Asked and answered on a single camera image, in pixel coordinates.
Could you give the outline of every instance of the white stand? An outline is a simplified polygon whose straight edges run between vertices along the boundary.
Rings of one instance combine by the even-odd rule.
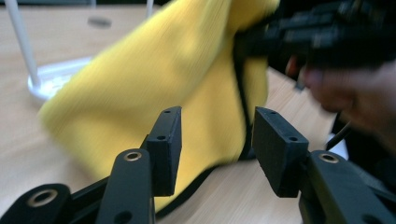
[[[54,96],[76,72],[89,63],[91,58],[52,63],[40,66],[37,69],[21,13],[18,10],[17,0],[5,0],[5,3],[20,44],[23,59],[30,74],[28,78],[29,91],[40,104],[43,104]],[[153,4],[153,0],[147,1],[147,18],[152,15]]]

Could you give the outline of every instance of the microfiber towel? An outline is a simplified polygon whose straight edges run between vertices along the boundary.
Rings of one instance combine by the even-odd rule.
[[[39,112],[50,135],[96,178],[139,148],[166,108],[182,106],[183,148],[172,197],[203,171],[238,161],[247,130],[233,69],[233,38],[277,0],[176,0],[75,74]],[[267,97],[266,59],[245,63],[247,112]]]

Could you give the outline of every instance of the hand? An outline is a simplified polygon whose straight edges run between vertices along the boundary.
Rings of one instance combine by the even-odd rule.
[[[323,109],[342,112],[396,154],[396,61],[375,69],[306,67],[302,76]]]

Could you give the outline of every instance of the black device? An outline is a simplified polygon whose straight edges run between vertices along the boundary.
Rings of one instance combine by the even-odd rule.
[[[312,7],[293,11],[297,4]],[[273,17],[237,35],[233,54],[237,62],[293,55],[314,66],[375,66],[396,58],[395,40],[396,1],[281,0]]]
[[[118,155],[109,177],[73,194],[64,184],[31,189],[0,223],[155,223],[153,197],[174,194],[181,147],[181,107],[175,106],[160,114],[139,149]]]
[[[274,193],[295,198],[304,224],[396,223],[396,195],[352,163],[308,141],[277,112],[257,107],[252,146]]]

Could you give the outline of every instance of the wooden table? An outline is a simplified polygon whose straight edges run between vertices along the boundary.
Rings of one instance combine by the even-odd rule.
[[[91,56],[145,18],[145,8],[22,7],[38,65]],[[111,20],[92,27],[89,17]],[[4,7],[0,7],[0,215],[24,192],[64,183],[74,192],[95,180],[56,146],[36,117],[39,105],[27,89],[27,70]],[[310,141],[323,147],[333,116],[321,112],[306,91],[269,69],[268,104]],[[198,191],[158,223],[301,223],[297,199],[278,199],[256,161],[215,170]]]

